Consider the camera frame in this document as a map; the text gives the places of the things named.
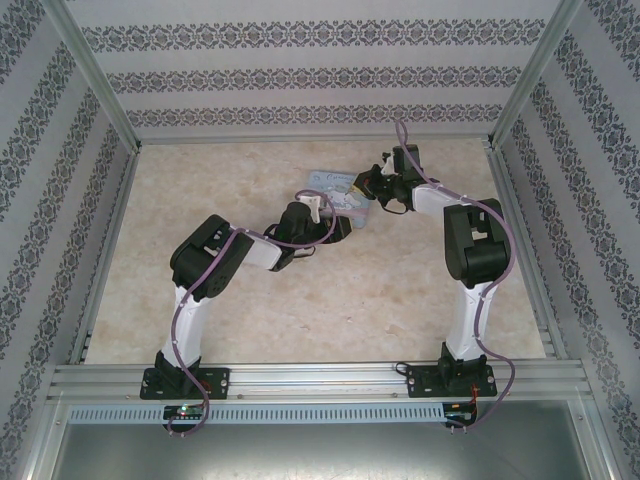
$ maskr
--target enclosure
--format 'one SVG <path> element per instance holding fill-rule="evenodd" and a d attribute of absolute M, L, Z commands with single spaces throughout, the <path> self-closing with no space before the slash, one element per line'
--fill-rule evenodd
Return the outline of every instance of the enclosure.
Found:
<path fill-rule="evenodd" d="M 3 0 L 0 476 L 640 477 L 638 8 Z M 396 120 L 513 229 L 486 333 L 515 362 L 503 404 L 450 435 L 469 398 L 408 394 L 396 364 L 438 360 L 456 282 L 441 218 L 372 203 L 313 257 L 238 270 L 202 340 L 226 399 L 169 438 L 181 402 L 139 394 L 173 251 L 212 214 L 265 230 L 312 171 L 380 163 Z"/>

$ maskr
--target patterned wall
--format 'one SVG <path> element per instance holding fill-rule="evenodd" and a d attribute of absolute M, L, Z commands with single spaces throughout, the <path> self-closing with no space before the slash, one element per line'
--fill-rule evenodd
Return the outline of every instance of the patterned wall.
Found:
<path fill-rule="evenodd" d="M 129 153 L 37 0 L 0 0 L 0 479 L 66 363 Z"/>
<path fill-rule="evenodd" d="M 633 1 L 585 1 L 503 145 L 624 478 L 640 478 L 639 35 Z"/>
<path fill-rule="evenodd" d="M 558 0 L 75 0 L 143 140 L 489 133 Z"/>

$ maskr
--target black bracket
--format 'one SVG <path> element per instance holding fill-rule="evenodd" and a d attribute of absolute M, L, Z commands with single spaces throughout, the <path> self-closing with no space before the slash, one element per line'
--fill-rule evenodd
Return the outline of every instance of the black bracket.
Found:
<path fill-rule="evenodd" d="M 495 397 L 498 394 L 493 369 L 487 357 L 455 360 L 445 343 L 438 365 L 398 363 L 396 371 L 407 378 L 409 398 Z"/>
<path fill-rule="evenodd" d="M 205 388 L 209 399 L 225 400 L 229 392 L 228 368 L 201 368 L 200 360 L 189 367 L 189 371 Z M 147 368 L 140 387 L 142 400 L 202 400 L 202 393 L 187 378 L 184 372 L 167 362 L 158 352 L 156 364 Z"/>

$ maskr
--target floor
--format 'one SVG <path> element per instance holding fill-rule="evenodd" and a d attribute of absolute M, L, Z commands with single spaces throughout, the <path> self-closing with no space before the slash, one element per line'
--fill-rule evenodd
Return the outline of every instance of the floor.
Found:
<path fill-rule="evenodd" d="M 309 171 L 368 170 L 393 142 L 145 146 L 118 238 L 87 363 L 149 364 L 173 310 L 169 258 L 209 215 L 264 230 Z M 428 175 L 495 197 L 479 140 L 418 142 Z M 441 221 L 373 204 L 367 226 L 279 273 L 242 267 L 214 302 L 203 361 L 349 362 L 435 359 L 452 319 Z M 544 357 L 522 275 L 496 293 L 487 345 Z"/>

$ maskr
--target purple cable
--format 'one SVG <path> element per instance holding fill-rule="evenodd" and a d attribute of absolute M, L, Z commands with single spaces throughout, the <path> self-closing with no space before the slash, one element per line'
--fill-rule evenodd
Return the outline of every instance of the purple cable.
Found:
<path fill-rule="evenodd" d="M 502 216 L 498 212 L 496 212 L 494 209 L 486 206 L 484 203 L 480 203 L 477 200 L 469 198 L 466 195 L 460 195 L 459 193 L 456 193 L 453 190 L 449 190 L 448 188 L 445 188 L 441 184 L 436 183 L 433 180 L 431 180 L 424 173 L 422 168 L 420 168 L 420 165 L 418 165 L 418 162 L 416 162 L 415 158 L 413 158 L 413 155 L 411 155 L 411 152 L 409 152 L 409 149 L 407 148 L 407 141 L 409 140 L 409 134 L 407 132 L 407 126 L 404 124 L 404 122 L 402 120 L 396 120 L 396 135 L 398 137 L 398 141 L 400 142 L 400 146 L 402 147 L 402 150 L 404 151 L 404 154 L 407 156 L 407 158 L 409 159 L 409 161 L 413 165 L 413 168 L 416 169 L 416 171 L 425 180 L 425 182 L 427 182 L 427 184 L 429 184 L 432 187 L 436 188 L 437 190 L 443 192 L 445 195 L 453 198 L 454 200 L 462 200 L 464 202 L 470 203 L 471 205 L 473 205 L 475 207 L 478 207 L 478 208 L 484 210 L 485 212 L 487 212 L 504 229 L 505 233 L 507 234 L 507 239 L 509 241 L 509 246 L 511 247 L 511 258 L 509 258 L 509 263 L 507 264 L 507 268 L 504 270 L 504 272 L 502 273 L 502 275 L 500 275 L 500 277 L 498 279 L 494 280 L 493 283 L 491 283 L 487 288 L 485 288 L 482 291 L 482 294 L 480 295 L 480 301 L 478 302 L 478 308 L 476 309 L 476 316 L 475 316 L 474 321 L 473 321 L 473 335 L 474 335 L 474 337 L 476 339 L 476 342 L 478 343 L 478 346 L 480 347 L 480 349 L 484 353 L 486 353 L 487 355 L 490 355 L 490 356 L 492 356 L 494 358 L 497 358 L 498 360 L 502 360 L 503 362 L 506 362 L 509 365 L 509 367 L 511 368 L 511 375 L 509 377 L 509 381 L 507 382 L 507 385 L 505 386 L 504 390 L 502 391 L 502 393 L 500 394 L 500 396 L 498 397 L 496 402 L 493 404 L 493 406 L 489 409 L 489 411 L 487 411 L 475 423 L 473 423 L 472 425 L 470 425 L 469 427 L 466 428 L 466 430 L 472 430 L 473 428 L 477 427 L 478 425 L 481 425 L 484 421 L 486 421 L 486 419 L 490 415 L 493 414 L 493 412 L 495 412 L 496 408 L 498 408 L 498 406 L 504 400 L 504 397 L 506 397 L 507 394 L 509 393 L 509 390 L 511 390 L 511 387 L 513 386 L 513 382 L 516 379 L 516 366 L 513 363 L 513 361 L 511 359 L 505 357 L 504 355 L 500 355 L 498 353 L 492 352 L 491 350 L 489 350 L 484 345 L 484 343 L 482 343 L 482 340 L 480 340 L 480 315 L 482 314 L 482 308 L 484 306 L 484 299 L 487 296 L 487 294 L 491 290 L 496 288 L 505 278 L 507 278 L 507 276 L 509 275 L 511 270 L 513 270 L 513 266 L 515 265 L 515 262 L 516 262 L 516 242 L 515 242 L 515 238 L 513 237 L 513 231 L 511 230 L 511 227 L 509 227 L 509 225 L 507 225 L 507 223 L 504 221 Z"/>
<path fill-rule="evenodd" d="M 324 242 L 325 240 L 327 240 L 333 234 L 333 232 L 334 232 L 334 230 L 336 228 L 336 224 L 338 223 L 338 216 L 337 216 L 337 213 L 336 213 L 336 209 L 333 206 L 333 203 L 331 203 L 331 200 L 329 199 L 329 197 L 327 195 L 325 195 L 322 192 L 317 192 L 315 190 L 308 190 L 308 189 L 307 190 L 300 190 L 295 195 L 296 200 L 299 199 L 300 195 L 305 194 L 305 193 L 308 193 L 308 194 L 311 194 L 311 195 L 318 195 L 325 202 L 327 202 L 327 205 L 329 205 L 329 208 L 331 209 L 331 227 L 329 227 L 329 232 L 324 237 L 322 237 L 320 240 L 316 240 L 316 241 L 311 242 L 311 243 L 298 245 L 298 244 L 294 244 L 294 243 L 279 242 L 277 240 L 273 240 L 272 238 L 266 237 L 265 235 L 262 235 L 260 233 L 254 232 L 252 230 L 247 230 L 245 228 L 236 228 L 231 233 L 231 235 L 229 236 L 229 238 L 227 239 L 225 244 L 222 246 L 222 248 L 220 249 L 220 251 L 216 255 L 216 258 L 213 259 L 213 262 L 211 262 L 211 265 L 209 265 L 209 267 L 207 267 L 207 269 L 200 276 L 200 278 L 198 280 L 196 280 L 196 282 L 193 285 L 191 285 L 191 287 L 189 287 L 187 292 L 184 294 L 184 296 L 180 300 L 180 303 L 178 304 L 178 308 L 176 308 L 176 311 L 173 314 L 173 320 L 171 321 L 171 348 L 173 349 L 173 353 L 176 356 L 176 360 L 178 361 L 178 365 L 180 365 L 180 368 L 182 369 L 182 371 L 185 373 L 187 378 L 193 382 L 193 384 L 196 386 L 196 388 L 198 390 L 200 390 L 200 393 L 202 393 L 202 404 L 204 405 L 205 412 L 202 415 L 202 417 L 200 418 L 200 421 L 196 425 L 194 425 L 193 428 L 187 430 L 186 432 L 176 432 L 175 430 L 173 430 L 171 428 L 171 426 L 173 425 L 173 421 L 176 418 L 179 418 L 179 417 L 177 417 L 177 416 L 171 417 L 169 419 L 169 422 L 167 423 L 167 431 L 169 432 L 169 435 L 173 436 L 174 434 L 179 433 L 181 438 L 184 438 L 184 437 L 186 437 L 188 435 L 193 435 L 198 430 L 200 430 L 204 426 L 204 424 L 206 423 L 207 418 L 209 418 L 209 409 L 210 409 L 210 399 L 209 399 L 209 394 L 207 393 L 207 390 L 204 388 L 204 386 L 202 386 L 202 384 L 198 381 L 198 379 L 189 371 L 189 367 L 187 367 L 187 365 L 184 363 L 184 360 L 182 360 L 182 356 L 180 355 L 180 350 L 178 349 L 178 340 L 176 338 L 176 328 L 178 326 L 178 319 L 180 318 L 180 313 L 182 312 L 182 309 L 187 304 L 187 301 L 189 300 L 189 297 L 193 294 L 195 289 L 198 288 L 200 285 L 202 285 L 202 283 L 209 277 L 209 275 L 211 275 L 211 273 L 218 266 L 218 264 L 220 263 L 220 260 L 222 260 L 222 257 L 229 250 L 229 247 L 231 246 L 231 243 L 233 242 L 234 238 L 236 238 L 241 233 L 248 233 L 250 235 L 260 237 L 260 238 L 266 240 L 267 242 L 273 243 L 275 245 L 279 245 L 281 247 L 295 248 L 297 250 L 304 249 L 304 248 L 315 247 L 316 245 L 319 245 L 322 242 Z"/>

